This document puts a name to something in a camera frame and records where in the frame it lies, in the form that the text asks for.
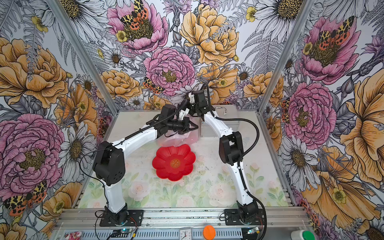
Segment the pink plastic bag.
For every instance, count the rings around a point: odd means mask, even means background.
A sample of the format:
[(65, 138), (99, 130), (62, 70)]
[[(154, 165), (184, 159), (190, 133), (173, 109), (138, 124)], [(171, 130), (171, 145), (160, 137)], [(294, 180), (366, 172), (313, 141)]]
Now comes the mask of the pink plastic bag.
[(190, 127), (199, 127), (198, 130), (189, 132), (187, 134), (178, 134), (172, 130), (169, 130), (167, 126), (167, 132), (158, 138), (158, 145), (160, 147), (179, 147), (184, 144), (191, 145), (196, 143), (199, 139), (201, 121), (198, 118), (189, 118)]

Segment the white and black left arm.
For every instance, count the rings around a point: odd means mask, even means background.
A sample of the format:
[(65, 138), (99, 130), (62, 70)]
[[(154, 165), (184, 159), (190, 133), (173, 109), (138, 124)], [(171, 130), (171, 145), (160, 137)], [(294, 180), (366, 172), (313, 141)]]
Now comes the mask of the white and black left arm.
[(190, 107), (183, 102), (178, 107), (165, 105), (161, 112), (136, 132), (114, 142), (99, 144), (93, 171), (104, 188), (106, 206), (100, 218), (101, 227), (135, 226), (139, 217), (130, 217), (124, 199), (122, 180), (126, 174), (129, 155), (147, 143), (157, 140), (168, 131), (185, 134), (198, 129), (187, 116)]

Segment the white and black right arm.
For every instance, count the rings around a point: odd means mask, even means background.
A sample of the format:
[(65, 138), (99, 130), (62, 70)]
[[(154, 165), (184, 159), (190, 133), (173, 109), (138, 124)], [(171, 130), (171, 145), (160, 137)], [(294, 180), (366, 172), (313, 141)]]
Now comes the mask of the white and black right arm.
[[(200, 117), (219, 137), (219, 157), (227, 165), (235, 184), (239, 218), (244, 224), (251, 223), (259, 214), (261, 205), (249, 189), (244, 170), (244, 157), (258, 143), (260, 131), (247, 119), (224, 119), (206, 99), (203, 90), (191, 92), (187, 98), (187, 109), (192, 116)], [(244, 150), (242, 135), (226, 125), (226, 122), (241, 121), (251, 124), (256, 130), (256, 139), (248, 150)]]

